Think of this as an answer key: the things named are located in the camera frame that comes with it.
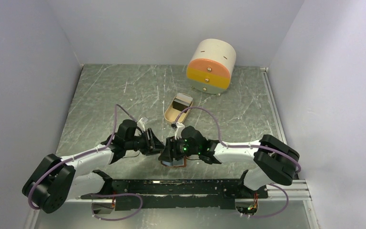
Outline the stack of credit cards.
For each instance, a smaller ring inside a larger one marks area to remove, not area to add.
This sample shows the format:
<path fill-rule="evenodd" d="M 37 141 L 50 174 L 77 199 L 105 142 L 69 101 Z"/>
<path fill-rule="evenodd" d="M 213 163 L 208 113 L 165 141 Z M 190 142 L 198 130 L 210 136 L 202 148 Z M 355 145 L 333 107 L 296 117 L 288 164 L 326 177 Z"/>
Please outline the stack of credit cards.
<path fill-rule="evenodd" d="M 187 94 L 178 93 L 172 101 L 172 108 L 183 111 L 187 107 L 192 106 L 193 98 Z"/>

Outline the beige oval card tray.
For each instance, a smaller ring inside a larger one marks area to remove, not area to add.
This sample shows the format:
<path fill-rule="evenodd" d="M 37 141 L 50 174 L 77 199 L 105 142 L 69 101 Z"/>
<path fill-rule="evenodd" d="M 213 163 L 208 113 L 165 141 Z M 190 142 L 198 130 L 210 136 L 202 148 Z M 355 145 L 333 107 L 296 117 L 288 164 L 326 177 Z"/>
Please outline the beige oval card tray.
<path fill-rule="evenodd" d="M 172 124 L 175 121 L 176 117 L 180 114 L 181 111 L 175 110 L 172 108 L 172 102 L 169 104 L 168 108 L 164 112 L 164 118 L 168 124 Z"/>

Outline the aluminium frame rail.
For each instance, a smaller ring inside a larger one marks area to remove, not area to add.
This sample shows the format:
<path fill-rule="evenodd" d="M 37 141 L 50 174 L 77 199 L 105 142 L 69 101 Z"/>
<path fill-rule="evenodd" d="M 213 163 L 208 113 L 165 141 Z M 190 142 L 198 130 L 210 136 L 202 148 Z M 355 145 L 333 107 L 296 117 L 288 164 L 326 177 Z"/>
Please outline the aluminium frame rail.
<path fill-rule="evenodd" d="M 276 128 L 277 128 L 277 132 L 278 132 L 278 135 L 279 135 L 279 139 L 281 141 L 283 141 L 284 143 L 287 143 L 285 133 L 284 133 L 284 130 L 283 130 L 283 126 L 282 126 L 282 123 L 281 123 L 281 120 L 280 120 L 280 116 L 278 114 L 278 110 L 277 110 L 277 107 L 276 107 L 276 103 L 275 103 L 275 99 L 274 99 L 274 96 L 273 96 L 272 88 L 270 86 L 270 82 L 269 82 L 269 79 L 268 79 L 267 70 L 268 70 L 267 67 L 260 67 L 260 71 L 261 71 L 262 76 L 263 76 L 265 88 L 268 92 L 268 98 L 270 100 L 269 104 L 271 106 L 272 112 L 274 113 L 274 120 L 276 121 Z M 312 203 L 312 198 L 310 196 L 310 192 L 309 192 L 308 187 L 306 187 L 306 191 L 308 192 L 308 194 L 306 195 L 306 200 L 303 200 L 303 205 L 304 205 L 304 208 L 305 208 L 306 218 L 308 220 L 309 227 L 311 229 L 319 229 L 320 226 L 319 226 L 319 223 L 318 223 L 317 216 L 315 214 L 315 210 L 314 210 L 313 203 Z"/>

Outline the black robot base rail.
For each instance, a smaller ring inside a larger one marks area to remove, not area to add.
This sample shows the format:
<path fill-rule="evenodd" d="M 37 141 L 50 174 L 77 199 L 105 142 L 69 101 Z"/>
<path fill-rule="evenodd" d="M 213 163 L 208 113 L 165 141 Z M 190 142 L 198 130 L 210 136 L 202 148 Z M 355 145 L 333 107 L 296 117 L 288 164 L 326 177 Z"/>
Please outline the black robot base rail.
<path fill-rule="evenodd" d="M 266 186 L 256 191 L 240 179 L 114 179 L 102 194 L 116 194 L 115 210 L 142 208 L 235 209 L 237 199 L 268 198 Z"/>

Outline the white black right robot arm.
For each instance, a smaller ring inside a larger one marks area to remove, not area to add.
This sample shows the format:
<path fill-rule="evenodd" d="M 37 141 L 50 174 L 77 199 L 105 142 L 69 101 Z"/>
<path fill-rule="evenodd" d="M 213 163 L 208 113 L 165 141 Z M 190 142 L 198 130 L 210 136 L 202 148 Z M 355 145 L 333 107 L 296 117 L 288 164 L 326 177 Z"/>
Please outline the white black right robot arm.
<path fill-rule="evenodd" d="M 263 135 L 261 140 L 253 142 L 226 143 L 206 139 L 192 126 L 178 128 L 175 136 L 167 138 L 158 159 L 173 166 L 175 161 L 193 155 L 210 165 L 228 162 L 254 165 L 254 169 L 243 172 L 238 185 L 239 194 L 245 198 L 268 184 L 289 186 L 301 171 L 299 153 L 272 135 Z"/>

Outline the brown leather card holder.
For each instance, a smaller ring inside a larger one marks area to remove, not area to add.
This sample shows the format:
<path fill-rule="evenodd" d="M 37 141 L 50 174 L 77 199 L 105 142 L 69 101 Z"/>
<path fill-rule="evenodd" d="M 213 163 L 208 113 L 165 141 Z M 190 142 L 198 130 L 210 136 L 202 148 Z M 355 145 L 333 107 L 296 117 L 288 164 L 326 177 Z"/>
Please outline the brown leather card holder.
<path fill-rule="evenodd" d="M 180 160 L 175 160 L 173 162 L 160 161 L 160 163 L 165 167 L 180 168 L 180 167 L 186 167 L 187 160 L 186 157 L 184 157 Z"/>

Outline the round mini drawer cabinet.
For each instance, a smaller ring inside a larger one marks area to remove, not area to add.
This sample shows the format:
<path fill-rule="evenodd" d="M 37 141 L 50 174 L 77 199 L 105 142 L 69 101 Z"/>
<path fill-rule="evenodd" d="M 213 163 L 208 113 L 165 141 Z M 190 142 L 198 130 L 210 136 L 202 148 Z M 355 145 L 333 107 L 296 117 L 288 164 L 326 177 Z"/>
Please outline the round mini drawer cabinet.
<path fill-rule="evenodd" d="M 219 39 L 205 39 L 195 50 L 186 68 L 192 88 L 207 94 L 221 94 L 230 83 L 236 62 L 236 51 Z"/>

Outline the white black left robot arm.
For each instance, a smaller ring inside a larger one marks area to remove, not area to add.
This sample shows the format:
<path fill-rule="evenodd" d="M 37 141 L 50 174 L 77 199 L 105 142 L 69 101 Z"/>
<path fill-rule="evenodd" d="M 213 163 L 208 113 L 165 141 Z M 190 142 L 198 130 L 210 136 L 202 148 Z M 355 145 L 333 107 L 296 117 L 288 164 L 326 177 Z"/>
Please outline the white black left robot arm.
<path fill-rule="evenodd" d="M 113 179 L 99 167 L 119 161 L 130 150 L 150 156 L 164 148 L 151 128 L 143 131 L 136 121 L 126 119 L 117 131 L 90 150 L 71 156 L 45 156 L 26 181 L 22 193 L 33 209 L 45 213 L 55 212 L 69 199 L 107 198 L 115 193 Z"/>

